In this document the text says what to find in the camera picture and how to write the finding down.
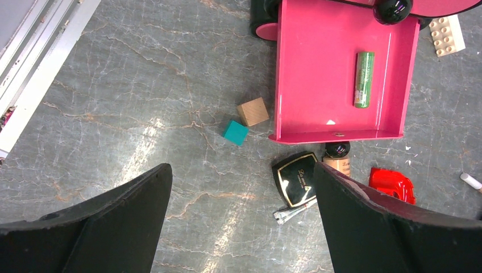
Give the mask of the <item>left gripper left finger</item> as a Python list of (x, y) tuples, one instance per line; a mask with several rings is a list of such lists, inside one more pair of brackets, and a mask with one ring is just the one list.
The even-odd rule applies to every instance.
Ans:
[(79, 204), (1, 225), (2, 272), (150, 272), (172, 189), (159, 164)]

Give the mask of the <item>green lip balm tube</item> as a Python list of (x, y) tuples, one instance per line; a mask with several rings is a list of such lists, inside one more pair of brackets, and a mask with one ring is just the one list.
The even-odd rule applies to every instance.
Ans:
[(359, 52), (357, 54), (354, 91), (354, 106), (356, 108), (366, 109), (370, 105), (374, 62), (374, 52)]

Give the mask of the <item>black pink drawer organizer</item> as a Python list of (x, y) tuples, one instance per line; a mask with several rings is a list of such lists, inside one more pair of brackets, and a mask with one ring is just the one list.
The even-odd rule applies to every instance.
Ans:
[[(383, 25), (372, 1), (252, 1), (252, 34), (277, 43), (271, 140), (307, 144), (403, 137), (421, 22), (480, 5), (413, 1), (407, 18)], [(375, 53), (366, 109), (354, 106), (359, 52)]]

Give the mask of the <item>pink white lip gloss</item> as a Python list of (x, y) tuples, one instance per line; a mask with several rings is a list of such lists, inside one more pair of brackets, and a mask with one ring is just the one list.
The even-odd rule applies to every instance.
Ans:
[(481, 192), (482, 191), (482, 183), (479, 182), (478, 180), (476, 180), (474, 177), (472, 177), (471, 175), (463, 172), (461, 175), (460, 175), (460, 178), (465, 182), (467, 183), (468, 185), (470, 185), (472, 188), (474, 188), (475, 190)]

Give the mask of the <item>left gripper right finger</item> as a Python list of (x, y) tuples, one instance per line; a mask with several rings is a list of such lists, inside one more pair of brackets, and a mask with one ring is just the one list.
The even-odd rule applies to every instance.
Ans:
[(314, 187), (335, 272), (481, 271), (481, 221), (405, 203), (321, 162)]

